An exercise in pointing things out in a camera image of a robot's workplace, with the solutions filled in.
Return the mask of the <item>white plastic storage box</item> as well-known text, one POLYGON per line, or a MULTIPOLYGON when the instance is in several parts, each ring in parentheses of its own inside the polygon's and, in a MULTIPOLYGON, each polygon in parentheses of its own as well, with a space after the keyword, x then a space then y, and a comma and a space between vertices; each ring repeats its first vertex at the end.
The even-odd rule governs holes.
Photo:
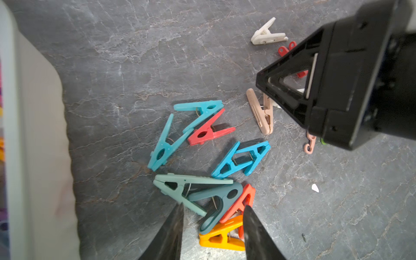
POLYGON ((1 259, 78 260, 62 83, 1 3, 1 259))

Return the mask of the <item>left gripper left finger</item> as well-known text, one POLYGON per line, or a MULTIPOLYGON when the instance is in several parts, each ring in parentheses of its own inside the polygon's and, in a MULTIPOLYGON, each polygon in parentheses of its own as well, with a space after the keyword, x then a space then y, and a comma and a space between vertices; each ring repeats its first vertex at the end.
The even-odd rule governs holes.
POLYGON ((177 204, 138 260, 179 260, 183 226, 184 206, 177 204))

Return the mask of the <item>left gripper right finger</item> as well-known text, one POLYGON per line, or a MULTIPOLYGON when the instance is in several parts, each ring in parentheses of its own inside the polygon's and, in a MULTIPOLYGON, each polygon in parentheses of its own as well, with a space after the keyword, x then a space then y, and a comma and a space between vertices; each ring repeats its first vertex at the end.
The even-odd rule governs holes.
POLYGON ((247 260, 286 260, 249 205, 244 209, 243 229, 247 260))

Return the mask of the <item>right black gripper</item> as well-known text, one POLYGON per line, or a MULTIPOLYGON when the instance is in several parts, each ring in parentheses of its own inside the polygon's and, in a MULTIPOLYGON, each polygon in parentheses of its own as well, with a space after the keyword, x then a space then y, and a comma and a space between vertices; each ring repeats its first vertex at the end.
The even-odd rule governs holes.
POLYGON ((256 87, 302 128, 347 150, 379 133, 415 139, 413 12, 411 1, 366 3, 259 71, 256 87), (301 93, 289 79, 305 71, 301 93))

